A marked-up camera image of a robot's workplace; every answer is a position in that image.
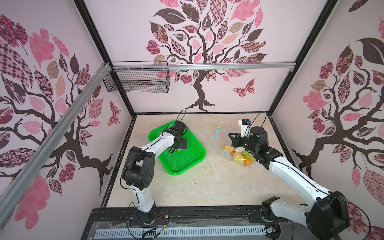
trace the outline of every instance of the pink butterfly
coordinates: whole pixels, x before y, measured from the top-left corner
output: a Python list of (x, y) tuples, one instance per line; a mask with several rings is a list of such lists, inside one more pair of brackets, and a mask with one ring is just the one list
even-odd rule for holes
[(255, 94), (253, 92), (255, 90), (253, 85), (255, 85), (255, 79), (252, 79), (251, 81), (249, 81), (249, 83), (245, 86), (245, 88), (234, 88), (232, 90), (234, 90), (235, 93), (238, 93), (239, 96), (244, 99), (244, 97), (246, 96), (247, 93), (248, 94), (249, 93)]
[(119, 123), (118, 115), (121, 111), (118, 107), (115, 107), (115, 104), (111, 100), (109, 101), (109, 105), (111, 106), (112, 116), (109, 118), (108, 126)]

